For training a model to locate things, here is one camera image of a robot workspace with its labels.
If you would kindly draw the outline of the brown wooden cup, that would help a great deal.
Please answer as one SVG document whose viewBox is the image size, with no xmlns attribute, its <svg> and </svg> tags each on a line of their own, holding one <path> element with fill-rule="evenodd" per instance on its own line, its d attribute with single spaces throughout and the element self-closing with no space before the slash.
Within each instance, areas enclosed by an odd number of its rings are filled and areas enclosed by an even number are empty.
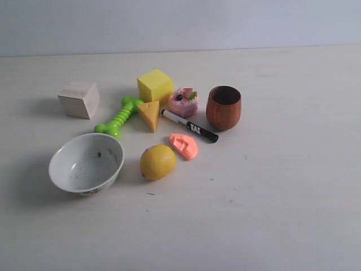
<svg viewBox="0 0 361 271">
<path fill-rule="evenodd" d="M 224 131 L 236 126 L 241 116 L 241 94 L 232 86 L 216 86 L 211 89 L 206 105 L 209 124 Z"/>
</svg>

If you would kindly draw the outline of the black white marker pen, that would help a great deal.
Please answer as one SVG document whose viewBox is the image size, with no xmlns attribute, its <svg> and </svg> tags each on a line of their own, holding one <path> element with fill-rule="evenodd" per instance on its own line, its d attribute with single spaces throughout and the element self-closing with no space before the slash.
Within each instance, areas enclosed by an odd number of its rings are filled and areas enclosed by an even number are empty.
<svg viewBox="0 0 361 271">
<path fill-rule="evenodd" d="M 189 121 L 169 110 L 162 110 L 161 115 L 175 123 L 185 126 L 188 130 L 190 130 L 200 136 L 203 136 L 204 138 L 208 139 L 212 143 L 216 143 L 216 141 L 219 138 L 219 136 L 217 134 L 204 129 L 201 126 L 196 125 L 196 124 L 192 123 L 191 121 Z"/>
</svg>

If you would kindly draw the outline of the orange cheese wedge toy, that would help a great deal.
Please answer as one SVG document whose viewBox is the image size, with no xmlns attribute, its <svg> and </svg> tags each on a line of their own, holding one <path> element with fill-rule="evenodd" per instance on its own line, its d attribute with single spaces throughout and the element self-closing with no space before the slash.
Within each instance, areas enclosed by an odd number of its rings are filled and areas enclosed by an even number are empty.
<svg viewBox="0 0 361 271">
<path fill-rule="evenodd" d="M 158 100 L 153 102 L 141 103 L 137 105 L 138 114 L 142 120 L 149 126 L 152 132 L 157 130 L 160 114 L 160 102 Z"/>
</svg>

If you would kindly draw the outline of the yellow lemon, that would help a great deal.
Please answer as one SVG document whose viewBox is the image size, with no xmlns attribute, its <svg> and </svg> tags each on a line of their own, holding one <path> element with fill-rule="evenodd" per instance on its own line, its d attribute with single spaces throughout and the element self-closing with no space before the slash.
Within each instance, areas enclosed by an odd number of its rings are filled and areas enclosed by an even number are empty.
<svg viewBox="0 0 361 271">
<path fill-rule="evenodd" d="M 148 180 L 159 180 L 171 173 L 177 164 L 174 151 L 167 145 L 154 145 L 140 158 L 140 171 Z"/>
</svg>

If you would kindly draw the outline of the green plastic bone toy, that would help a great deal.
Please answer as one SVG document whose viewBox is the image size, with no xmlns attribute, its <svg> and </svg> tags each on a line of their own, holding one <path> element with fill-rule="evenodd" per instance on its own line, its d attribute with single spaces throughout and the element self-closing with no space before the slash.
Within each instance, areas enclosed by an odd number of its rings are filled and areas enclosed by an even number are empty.
<svg viewBox="0 0 361 271">
<path fill-rule="evenodd" d="M 120 127 L 127 122 L 133 113 L 138 112 L 138 106 L 144 101 L 139 98 L 125 96 L 121 100 L 122 109 L 106 124 L 98 124 L 94 128 L 95 133 L 103 133 L 113 136 L 117 139 L 121 138 Z"/>
</svg>

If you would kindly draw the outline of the pink toy cake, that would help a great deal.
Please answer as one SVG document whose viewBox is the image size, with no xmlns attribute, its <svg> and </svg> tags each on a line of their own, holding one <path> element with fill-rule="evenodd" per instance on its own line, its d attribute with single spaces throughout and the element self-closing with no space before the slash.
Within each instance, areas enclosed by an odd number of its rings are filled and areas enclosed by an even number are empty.
<svg viewBox="0 0 361 271">
<path fill-rule="evenodd" d="M 194 88 L 179 88 L 170 95 L 168 105 L 172 113 L 191 117 L 198 109 L 198 93 Z"/>
</svg>

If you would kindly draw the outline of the yellow foam cube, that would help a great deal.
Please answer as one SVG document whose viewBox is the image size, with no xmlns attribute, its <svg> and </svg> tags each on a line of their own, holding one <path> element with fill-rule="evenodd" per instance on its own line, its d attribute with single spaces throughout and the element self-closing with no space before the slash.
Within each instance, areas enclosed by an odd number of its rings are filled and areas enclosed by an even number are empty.
<svg viewBox="0 0 361 271">
<path fill-rule="evenodd" d="M 144 102 L 168 103 L 173 93 L 173 80 L 159 69 L 152 70 L 137 78 L 140 99 Z"/>
</svg>

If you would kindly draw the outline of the orange soft putty piece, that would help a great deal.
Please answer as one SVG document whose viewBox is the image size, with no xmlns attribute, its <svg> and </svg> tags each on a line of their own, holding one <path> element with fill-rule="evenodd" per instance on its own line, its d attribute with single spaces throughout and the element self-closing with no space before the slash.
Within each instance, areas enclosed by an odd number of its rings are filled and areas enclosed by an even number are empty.
<svg viewBox="0 0 361 271">
<path fill-rule="evenodd" d="M 186 160 L 192 160 L 197 156 L 198 145 L 193 137 L 186 134 L 172 133 L 168 139 L 174 149 Z"/>
</svg>

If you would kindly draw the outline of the light wooden cube block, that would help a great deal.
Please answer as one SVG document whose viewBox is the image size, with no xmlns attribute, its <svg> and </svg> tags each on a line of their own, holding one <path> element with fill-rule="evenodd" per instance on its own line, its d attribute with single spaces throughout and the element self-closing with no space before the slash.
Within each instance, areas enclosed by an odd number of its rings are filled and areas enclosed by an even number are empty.
<svg viewBox="0 0 361 271">
<path fill-rule="evenodd" d="M 100 95 L 95 82 L 69 82 L 58 99 L 67 116 L 89 120 L 98 109 Z"/>
</svg>

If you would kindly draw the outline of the white ceramic bowl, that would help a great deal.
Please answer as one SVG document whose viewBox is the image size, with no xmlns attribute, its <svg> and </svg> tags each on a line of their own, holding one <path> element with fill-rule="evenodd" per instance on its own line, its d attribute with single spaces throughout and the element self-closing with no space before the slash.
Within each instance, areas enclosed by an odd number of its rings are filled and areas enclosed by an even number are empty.
<svg viewBox="0 0 361 271">
<path fill-rule="evenodd" d="M 49 177 L 63 191 L 93 195 L 115 182 L 124 158 L 124 148 L 114 137 L 101 133 L 79 135 L 52 156 Z"/>
</svg>

